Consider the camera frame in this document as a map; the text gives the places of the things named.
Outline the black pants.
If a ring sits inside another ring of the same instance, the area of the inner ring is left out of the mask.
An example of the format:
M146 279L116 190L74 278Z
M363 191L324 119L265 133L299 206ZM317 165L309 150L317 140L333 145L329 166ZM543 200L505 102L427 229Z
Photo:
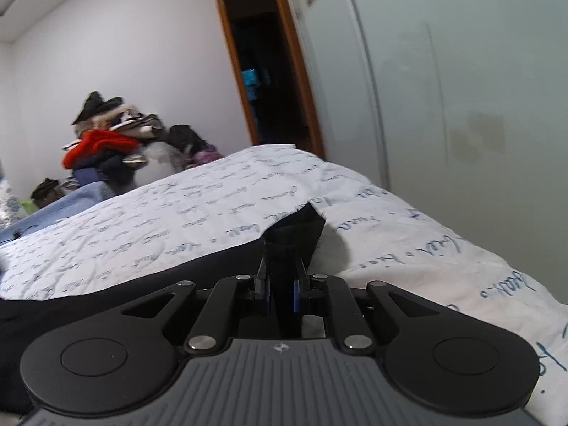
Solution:
M310 266L322 230L324 217L310 203L269 226L257 240L234 246L181 263L108 289L85 295L45 301L1 301L1 411L22 416L33 409L20 376L19 362L25 349L40 335L130 302L182 280L190 280L201 289L215 286L219 280L257 274L271 235L281 238Z

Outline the white bedspread with blue writing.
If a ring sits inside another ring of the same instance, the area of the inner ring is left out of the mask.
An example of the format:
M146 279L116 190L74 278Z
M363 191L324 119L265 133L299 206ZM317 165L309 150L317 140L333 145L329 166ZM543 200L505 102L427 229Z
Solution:
M305 204L326 219L311 270L351 286L384 280L521 335L540 359L528 409L567 421L567 308L537 279L474 245L364 176L265 145L131 190L1 248L1 295L50 300L95 293L252 243Z

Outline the black backpack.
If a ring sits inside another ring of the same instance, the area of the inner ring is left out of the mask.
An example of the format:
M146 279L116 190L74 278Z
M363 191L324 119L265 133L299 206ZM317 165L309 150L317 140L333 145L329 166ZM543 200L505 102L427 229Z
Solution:
M179 150L193 164L204 164L219 158L217 148L186 124L171 126L166 142Z

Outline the pile of clothes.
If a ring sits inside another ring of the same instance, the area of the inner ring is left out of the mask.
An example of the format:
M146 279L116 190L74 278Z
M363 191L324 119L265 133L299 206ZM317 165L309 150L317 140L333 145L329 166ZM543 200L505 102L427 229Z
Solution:
M71 127L75 140L62 148L62 167L80 187L103 182L125 193L222 158L191 126L165 126L157 114L98 91L88 95Z

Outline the dark bag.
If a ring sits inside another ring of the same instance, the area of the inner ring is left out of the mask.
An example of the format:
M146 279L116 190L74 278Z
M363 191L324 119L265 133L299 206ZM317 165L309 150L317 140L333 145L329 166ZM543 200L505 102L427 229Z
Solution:
M42 209L65 196L58 180L45 178L32 192L31 199Z

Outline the red knitted garment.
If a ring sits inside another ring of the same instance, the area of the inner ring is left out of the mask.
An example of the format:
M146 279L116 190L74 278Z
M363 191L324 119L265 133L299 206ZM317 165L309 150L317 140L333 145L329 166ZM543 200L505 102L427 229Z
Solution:
M85 131L79 142L65 153L62 167L79 169L93 166L116 155L128 155L139 146L135 137L115 131L93 129Z

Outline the white floral pillow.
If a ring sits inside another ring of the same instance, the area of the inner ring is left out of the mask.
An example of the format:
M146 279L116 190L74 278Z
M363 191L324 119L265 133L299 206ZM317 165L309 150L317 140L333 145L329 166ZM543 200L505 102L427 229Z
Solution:
M7 179L0 182L0 229L6 229L27 217L27 213L12 191Z

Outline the white wardrobe door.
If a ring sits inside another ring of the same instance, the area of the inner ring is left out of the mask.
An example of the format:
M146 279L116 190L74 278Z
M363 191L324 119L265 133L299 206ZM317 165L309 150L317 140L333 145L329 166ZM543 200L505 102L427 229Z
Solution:
M288 0L326 154L567 298L567 0Z

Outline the wooden door frame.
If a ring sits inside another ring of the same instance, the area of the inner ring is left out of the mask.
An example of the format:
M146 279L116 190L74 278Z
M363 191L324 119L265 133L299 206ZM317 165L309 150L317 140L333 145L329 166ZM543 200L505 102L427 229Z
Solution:
M326 155L287 0L215 0L251 142Z

